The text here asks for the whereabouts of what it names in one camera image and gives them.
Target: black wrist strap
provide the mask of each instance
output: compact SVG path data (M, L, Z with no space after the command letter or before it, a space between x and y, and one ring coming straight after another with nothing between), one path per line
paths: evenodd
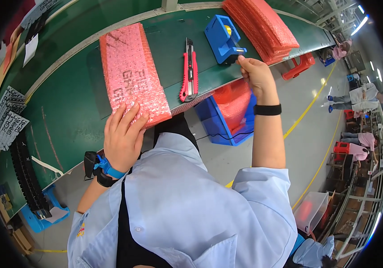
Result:
M254 115L280 115L282 108L279 105L254 105Z
M111 177L103 174L102 168L97 168L93 171L93 174L97 177L97 181L100 185L104 187L111 187L118 180L113 180Z

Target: red plastic stool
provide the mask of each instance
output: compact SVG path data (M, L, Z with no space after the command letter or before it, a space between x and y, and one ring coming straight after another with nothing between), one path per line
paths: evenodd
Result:
M334 161L341 161L344 159L344 154L349 154L349 142L336 142L334 146Z
M297 65L296 59L293 58L292 62L296 67L292 68L289 72L282 74L282 78L284 80L289 80L291 78L297 77L301 72L306 71L315 64L315 59L312 56L312 53L306 53L304 55L300 55L300 64Z
M346 120L353 118L353 110L344 110Z

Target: blue plastic bin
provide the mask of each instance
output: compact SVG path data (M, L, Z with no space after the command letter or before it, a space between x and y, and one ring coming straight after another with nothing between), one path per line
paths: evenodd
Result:
M58 219L57 221L51 223L51 222L49 222L47 220L40 220L39 218L37 218L37 216L35 216L35 214L32 213L32 211L29 208L28 204L26 204L21 209L21 212L23 213L23 217L27 220L29 226L31 227L31 229L35 233L39 233L39 232L43 231L44 229L49 228L53 224L56 224L56 223L58 223L60 221L63 221L64 219L66 219L69 216L69 208L68 207L61 207L60 206L59 202L57 201L57 199L56 199L56 197L55 197L55 195L53 193L54 188L55 188L55 185L52 184L49 188L47 188L46 190L43 191L43 195L44 196L48 196L48 198L52 202L53 206L58 207L58 208L60 208L62 210L65 210L68 213L66 213L65 216L63 216L62 218Z
M197 113L200 121L202 122L203 128L206 131L206 134L209 135L209 139L212 143L238 146L242 142L246 141L249 137L253 136L253 133L250 134L239 134L238 133L248 133L254 131L254 110L253 107L256 105L257 99L254 94L251 94L251 99L249 101L248 109L245 113L246 123L233 138L229 128L227 127L226 121L224 120L223 115L218 108L218 105L215 102L213 96L204 99L201 103L194 107L194 110Z
M332 64L334 61L336 61L333 57L328 58L325 63L323 62L322 58L320 57L319 60L323 63L324 67L327 67L328 65Z

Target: factory floor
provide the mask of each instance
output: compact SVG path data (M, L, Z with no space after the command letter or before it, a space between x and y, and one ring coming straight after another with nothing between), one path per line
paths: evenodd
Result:
M287 61L271 67L282 104L282 128L285 139L286 167L289 169L291 187L288 191L291 207L299 205L308 191L318 191L328 172L325 165L333 143L344 129L342 111L328 113L327 95L343 96L348 92L347 68L343 61L324 67L321 62L302 72L298 77L285 81L281 74L292 67ZM193 109L185 112L190 130L196 139L206 133ZM146 132L143 151L151 149L152 131ZM238 169L251 165L252 139L232 147L212 144L208 138L197 141L208 172L220 184L229 184ZM59 202L75 211L90 181L84 181L82 166L56 182L55 194ZM41 233L29 231L37 249L66 249L71 230L72 213L64 221ZM29 256L34 267L68 266L66 253L36 252Z

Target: cardboard box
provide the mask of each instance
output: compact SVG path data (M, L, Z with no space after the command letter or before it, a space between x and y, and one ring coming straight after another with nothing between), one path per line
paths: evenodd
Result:
M29 255L32 253L35 242L25 226L13 231L12 239L17 249L23 255Z

